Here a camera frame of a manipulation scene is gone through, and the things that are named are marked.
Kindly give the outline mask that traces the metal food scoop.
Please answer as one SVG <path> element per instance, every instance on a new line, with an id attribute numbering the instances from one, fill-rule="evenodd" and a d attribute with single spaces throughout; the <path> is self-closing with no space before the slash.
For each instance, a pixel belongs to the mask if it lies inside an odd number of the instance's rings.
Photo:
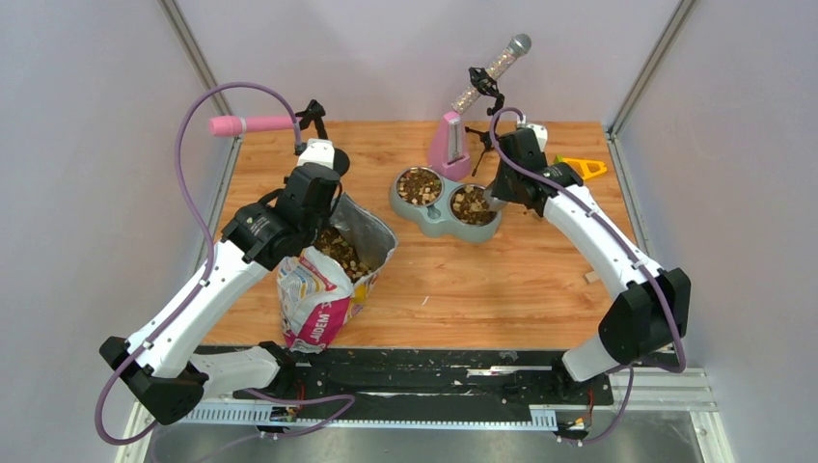
<path id="1" fill-rule="evenodd" d="M 500 212 L 507 206 L 507 202 L 501 199 L 495 198 L 492 195 L 492 190 L 486 188 L 483 192 L 483 199 L 486 202 L 486 208 L 491 212 Z"/>

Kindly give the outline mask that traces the pet food bag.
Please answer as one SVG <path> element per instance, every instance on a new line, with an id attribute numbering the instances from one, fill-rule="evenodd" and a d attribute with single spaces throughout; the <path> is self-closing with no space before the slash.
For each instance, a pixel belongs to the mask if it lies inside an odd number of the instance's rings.
<path id="1" fill-rule="evenodd" d="M 392 229 L 344 193 L 330 227 L 276 271 L 289 350 L 319 353 L 361 311 L 398 245 Z"/>

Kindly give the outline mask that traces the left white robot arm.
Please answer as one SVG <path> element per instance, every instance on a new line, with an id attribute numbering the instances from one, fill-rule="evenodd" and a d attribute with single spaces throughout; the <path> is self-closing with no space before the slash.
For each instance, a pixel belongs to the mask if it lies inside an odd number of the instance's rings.
<path id="1" fill-rule="evenodd" d="M 237 210 L 204 267 L 160 313 L 128 338 L 101 345 L 101 357 L 158 423 L 178 422 L 202 400 L 244 389 L 273 398 L 293 391 L 295 372 L 271 341 L 222 354 L 196 350 L 241 295 L 313 244 L 340 185 L 329 167 L 294 168 L 284 188 Z"/>

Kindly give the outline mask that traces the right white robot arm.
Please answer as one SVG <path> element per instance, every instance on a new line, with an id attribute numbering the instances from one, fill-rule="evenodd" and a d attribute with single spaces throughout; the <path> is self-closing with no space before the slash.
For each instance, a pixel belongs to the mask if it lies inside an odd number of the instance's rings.
<path id="1" fill-rule="evenodd" d="M 501 163 L 491 200 L 521 204 L 561 231 L 592 266 L 613 302 L 597 332 L 565 352 L 551 389 L 575 402 L 589 379 L 640 361 L 686 334 L 691 280 L 646 255 L 609 219 L 568 164 L 549 164 L 545 129 L 528 124 L 496 139 Z"/>

